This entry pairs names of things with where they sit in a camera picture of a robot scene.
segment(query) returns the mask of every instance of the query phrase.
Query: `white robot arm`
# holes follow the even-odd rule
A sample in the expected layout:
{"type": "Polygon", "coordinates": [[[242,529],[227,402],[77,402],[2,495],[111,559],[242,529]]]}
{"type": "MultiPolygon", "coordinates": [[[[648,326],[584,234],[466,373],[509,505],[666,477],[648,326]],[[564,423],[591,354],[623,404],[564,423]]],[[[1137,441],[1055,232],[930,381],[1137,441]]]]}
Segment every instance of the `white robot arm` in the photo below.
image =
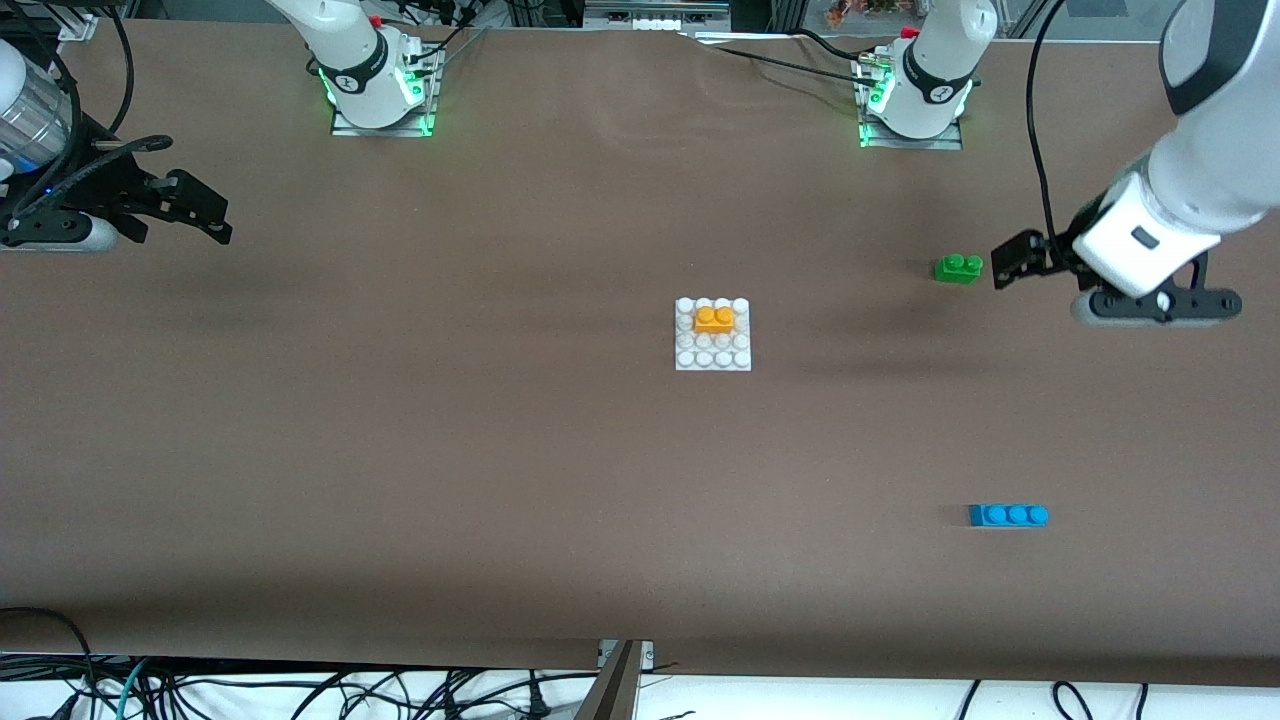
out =
{"type": "Polygon", "coordinates": [[[394,124],[425,99],[422,41],[375,28],[360,0],[266,0],[302,33],[338,111],[362,128],[394,124]]]}
{"type": "Polygon", "coordinates": [[[964,111],[973,70],[998,24],[991,0],[938,0],[918,37],[877,49],[891,72],[868,109],[897,135],[937,137],[964,111]]]}
{"type": "Polygon", "coordinates": [[[1083,322],[1220,322],[1242,302],[1202,286],[1206,252],[1280,206],[1280,0],[1184,0],[1161,42],[1178,127],[1056,238],[1027,231],[992,252],[996,288],[1070,270],[1083,322]],[[1192,287],[1171,277],[1193,265],[1192,287]]]}

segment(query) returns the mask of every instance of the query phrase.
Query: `tabletop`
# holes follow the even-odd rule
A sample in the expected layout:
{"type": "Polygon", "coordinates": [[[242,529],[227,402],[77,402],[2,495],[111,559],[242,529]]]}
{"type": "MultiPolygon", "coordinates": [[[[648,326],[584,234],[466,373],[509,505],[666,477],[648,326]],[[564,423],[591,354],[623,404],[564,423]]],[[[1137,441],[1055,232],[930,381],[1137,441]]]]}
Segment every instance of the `tabletop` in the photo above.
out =
{"type": "MultiPolygon", "coordinates": [[[[1245,310],[1207,331],[931,279],[1043,223],[1029,45],[927,152],[672,33],[488,32],[433,137],[379,140],[328,135],[288,26],[128,28],[122,136],[172,135],[142,165],[236,236],[0,259],[5,603],[131,653],[1280,678],[1275,220],[1213,254],[1245,310]],[[751,372],[673,369],[681,296],[750,300],[751,372]],[[969,528],[980,502],[1052,519],[969,528]]],[[[119,55],[67,50],[99,119],[119,55]]],[[[1172,118],[1152,45],[1052,45],[1038,82],[1062,225],[1172,118]]]]}

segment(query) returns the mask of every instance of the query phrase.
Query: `mounting plate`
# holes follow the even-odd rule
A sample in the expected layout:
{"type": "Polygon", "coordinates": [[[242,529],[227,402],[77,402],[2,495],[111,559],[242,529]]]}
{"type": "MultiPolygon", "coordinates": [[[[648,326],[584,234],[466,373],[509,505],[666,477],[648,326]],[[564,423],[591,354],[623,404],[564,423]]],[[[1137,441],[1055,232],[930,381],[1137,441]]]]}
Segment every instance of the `mounting plate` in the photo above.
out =
{"type": "Polygon", "coordinates": [[[440,76],[444,73],[444,50],[439,50],[413,68],[425,73],[421,79],[426,100],[408,111],[399,122],[384,128],[362,128],[351,124],[337,110],[333,111],[332,133],[337,137],[431,137],[435,133],[435,113],[440,105],[440,76]]]}
{"type": "MultiPolygon", "coordinates": [[[[595,651],[595,666],[604,667],[613,655],[613,648],[618,647],[618,641],[600,641],[600,647],[595,651]]],[[[641,641],[640,652],[644,659],[640,661],[641,670],[653,670],[653,641],[641,641]]]]}

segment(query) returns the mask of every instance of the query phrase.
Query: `cable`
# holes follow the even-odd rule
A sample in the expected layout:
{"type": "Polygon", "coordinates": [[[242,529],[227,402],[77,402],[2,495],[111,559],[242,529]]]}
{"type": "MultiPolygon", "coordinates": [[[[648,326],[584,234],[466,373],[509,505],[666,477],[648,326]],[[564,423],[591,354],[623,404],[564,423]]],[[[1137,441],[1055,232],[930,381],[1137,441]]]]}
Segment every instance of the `cable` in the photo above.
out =
{"type": "Polygon", "coordinates": [[[543,720],[552,714],[550,708],[547,707],[547,700],[543,698],[543,685],[538,682],[538,673],[532,670],[529,671],[529,712],[525,715],[525,720],[543,720]]]}
{"type": "Polygon", "coordinates": [[[973,696],[978,692],[979,684],[982,684],[980,679],[974,680],[973,684],[969,685],[969,692],[964,694],[964,702],[960,703],[960,715],[956,715],[956,720],[964,720],[965,717],[968,717],[969,705],[973,702],[973,696]]]}
{"type": "Polygon", "coordinates": [[[0,607],[0,615],[38,615],[41,618],[50,618],[63,624],[68,630],[76,635],[76,643],[81,647],[81,653],[84,656],[84,682],[88,684],[90,694],[90,717],[96,717],[97,711],[97,679],[93,676],[93,652],[88,648],[88,638],[81,632],[79,625],[72,621],[70,618],[63,615],[56,610],[49,610],[47,607],[29,607],[29,606],[15,606],[15,607],[0,607]]]}
{"type": "Polygon", "coordinates": [[[498,688],[498,689],[495,689],[493,692],[485,693],[485,694],[483,694],[483,696],[480,696],[480,697],[477,697],[475,700],[471,700],[471,701],[467,701],[467,702],[462,703],[462,706],[458,708],[458,714],[461,715],[462,712],[466,712],[467,710],[471,710],[472,707],[477,707],[480,705],[490,702],[490,701],[493,701],[494,698],[497,698],[499,696],[504,696],[504,694],[509,693],[511,691],[518,691],[521,688],[527,688],[527,687],[530,687],[532,684],[538,684],[538,683],[553,683],[556,680],[581,680],[581,679],[595,678],[595,676],[596,676],[596,673],[566,673],[564,675],[550,675],[550,676],[547,676],[547,678],[536,678],[534,680],[525,680],[525,682],[521,682],[521,683],[512,683],[512,684],[509,684],[509,685],[507,685],[504,688],[498,688]]]}
{"type": "Polygon", "coordinates": [[[1041,156],[1039,137],[1036,135],[1036,68],[1039,65],[1039,51],[1044,45],[1044,36],[1048,35],[1048,26],[1053,22],[1053,17],[1057,15],[1064,4],[1066,4],[1066,0],[1057,0],[1050,8],[1048,15],[1044,17],[1044,23],[1041,24],[1041,29],[1036,35],[1036,44],[1032,46],[1032,61],[1027,67],[1027,138],[1030,140],[1032,159],[1036,160],[1036,174],[1039,177],[1041,204],[1044,205],[1044,232],[1048,236],[1050,243],[1057,240],[1057,229],[1053,228],[1053,205],[1048,197],[1048,176],[1044,173],[1044,158],[1041,156]]]}
{"type": "Polygon", "coordinates": [[[1143,683],[1138,688],[1138,708],[1133,711],[1133,720],[1142,720],[1142,711],[1147,710],[1147,691],[1151,689],[1151,684],[1143,683]]]}
{"type": "Polygon", "coordinates": [[[128,705],[129,693],[133,692],[133,684],[138,682],[138,675],[142,674],[142,667],[146,666],[147,660],[150,657],[138,660],[138,664],[129,671],[129,676],[124,679],[124,687],[120,688],[120,705],[115,706],[115,720],[124,720],[124,706],[128,705]]]}
{"type": "Polygon", "coordinates": [[[454,37],[457,37],[460,32],[462,32],[463,29],[466,29],[466,27],[467,27],[466,23],[460,23],[458,27],[453,28],[453,32],[451,32],[449,36],[445,37],[444,40],[442,40],[435,47],[428,50],[426,53],[422,53],[421,55],[412,55],[412,56],[410,56],[408,61],[410,63],[417,63],[419,60],[425,60],[425,59],[430,58],[431,55],[435,55],[440,50],[444,50],[444,46],[448,45],[451,40],[453,40],[454,37]]]}
{"type": "Polygon", "coordinates": [[[293,715],[289,716],[289,720],[298,720],[298,717],[302,716],[302,711],[306,710],[308,705],[315,702],[315,700],[320,697],[325,691],[333,688],[339,682],[342,682],[342,679],[346,678],[347,675],[348,673],[335,673],[330,675],[328,680],[312,688],[311,692],[307,694],[307,697],[302,698],[302,702],[293,711],[293,715]]]}
{"type": "Polygon", "coordinates": [[[106,165],[119,160],[120,158],[133,154],[133,152],[154,152],[156,150],[165,150],[173,146],[173,138],[168,135],[148,135],[146,137],[140,137],[137,140],[131,140],[124,145],[104,152],[96,160],[84,165],[83,168],[76,170],[70,177],[65,178],[56,186],[51,187],[44,197],[36,200],[27,208],[18,210],[13,214],[15,220],[22,220],[29,217],[32,213],[40,210],[45,205],[61,204],[63,196],[65,196],[73,187],[84,181],[84,178],[92,176],[93,173],[101,170],[106,165]]]}
{"type": "Polygon", "coordinates": [[[842,79],[845,82],[851,82],[854,85],[865,85],[868,87],[876,85],[876,81],[873,81],[872,78],[846,76],[846,74],[842,74],[842,73],[833,73],[833,72],[829,72],[829,70],[819,70],[818,68],[810,68],[810,67],[806,67],[806,65],[797,65],[795,63],[788,63],[786,60],[778,60],[776,58],[765,58],[764,55],[755,55],[753,53],[742,53],[741,50],[733,50],[732,47],[721,47],[719,45],[713,45],[713,47],[716,47],[721,53],[728,53],[730,55],[737,55],[739,58],[749,58],[751,60],[760,60],[762,63],[771,63],[773,65],[780,65],[780,67],[783,67],[783,68],[791,68],[792,70],[800,70],[800,72],[805,72],[805,73],[813,73],[815,76],[823,76],[823,77],[842,79]]]}
{"type": "Polygon", "coordinates": [[[835,55],[837,58],[844,58],[845,60],[858,61],[858,56],[861,55],[863,53],[870,53],[872,50],[876,50],[876,47],[872,47],[870,50],[863,50],[863,53],[845,53],[840,47],[836,47],[835,45],[827,42],[826,37],[818,35],[817,32],[813,32],[809,28],[804,28],[804,27],[797,27],[795,29],[788,29],[787,35],[790,35],[792,37],[795,37],[795,36],[808,37],[809,40],[817,42],[827,53],[831,53],[832,55],[835,55]]]}
{"type": "Polygon", "coordinates": [[[67,67],[67,63],[63,61],[61,55],[58,54],[56,49],[49,47],[49,42],[45,41],[45,36],[41,35],[40,28],[36,27],[36,23],[32,22],[31,17],[27,15],[26,10],[22,9],[22,5],[17,0],[4,0],[4,3],[15,15],[18,15],[19,19],[22,19],[23,24],[27,26],[27,31],[31,32],[32,37],[36,40],[40,50],[52,58],[54,64],[58,65],[58,72],[61,76],[58,81],[58,86],[61,87],[63,92],[70,96],[72,100],[72,117],[70,127],[67,132],[67,145],[63,146],[63,151],[59,152],[58,158],[45,169],[45,173],[40,176],[40,179],[32,183],[32,186],[27,188],[27,192],[24,192],[22,197],[14,202],[14,214],[17,214],[23,208],[29,205],[45,187],[49,187],[49,184],[58,178],[58,173],[67,167],[72,154],[76,152],[77,147],[79,147],[79,138],[81,133],[84,132],[84,123],[81,119],[81,100],[79,90],[76,87],[76,78],[72,77],[72,72],[67,67]]]}
{"type": "Polygon", "coordinates": [[[1093,720],[1093,712],[1089,710],[1089,703],[1084,702],[1084,696],[1080,694],[1080,691],[1075,689],[1075,685],[1068,683],[1066,680],[1059,680],[1053,683],[1053,707],[1057,708],[1057,714],[1062,716],[1062,720],[1075,720],[1075,717],[1071,716],[1065,707],[1062,707],[1062,698],[1059,697],[1062,688],[1071,691],[1071,694],[1075,696],[1076,702],[1080,703],[1080,708],[1084,710],[1085,720],[1093,720]]]}
{"type": "Polygon", "coordinates": [[[133,47],[129,45],[128,33],[124,32],[124,23],[120,22],[120,13],[111,6],[106,6],[104,10],[106,12],[106,17],[111,18],[111,24],[115,26],[115,35],[120,36],[120,50],[124,51],[124,99],[120,100],[120,109],[115,111],[115,119],[106,127],[108,132],[115,135],[115,131],[120,129],[120,126],[124,123],[125,115],[129,114],[129,105],[133,104],[133,47]]]}

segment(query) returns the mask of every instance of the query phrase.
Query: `metal bracket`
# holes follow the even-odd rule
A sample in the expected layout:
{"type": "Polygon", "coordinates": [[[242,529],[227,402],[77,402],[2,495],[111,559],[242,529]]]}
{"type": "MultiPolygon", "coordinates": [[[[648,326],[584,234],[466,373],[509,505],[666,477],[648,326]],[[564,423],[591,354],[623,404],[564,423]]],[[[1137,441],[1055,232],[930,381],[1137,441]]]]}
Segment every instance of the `metal bracket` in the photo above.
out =
{"type": "Polygon", "coordinates": [[[399,122],[384,128],[362,128],[352,124],[334,108],[332,135],[338,137],[431,137],[435,133],[435,114],[440,106],[440,76],[444,73],[445,51],[434,53],[412,72],[421,77],[407,83],[408,92],[421,92],[426,100],[410,110],[399,122]]]}
{"type": "Polygon", "coordinates": [[[46,4],[45,10],[58,23],[59,42],[86,42],[93,38],[93,31],[97,29],[97,15],[87,10],[51,4],[46,4]]]}
{"type": "Polygon", "coordinates": [[[604,669],[595,676],[573,720],[632,720],[636,714],[636,693],[640,691],[640,669],[646,655],[649,662],[653,662],[653,643],[603,641],[600,655],[607,657],[604,669]],[[608,650],[604,648],[607,642],[613,643],[608,650]]]}
{"type": "MultiPolygon", "coordinates": [[[[618,647],[618,641],[600,641],[600,646],[595,651],[595,666],[604,667],[616,647],[618,647]]],[[[653,670],[653,641],[640,641],[640,669],[653,670]]]]}

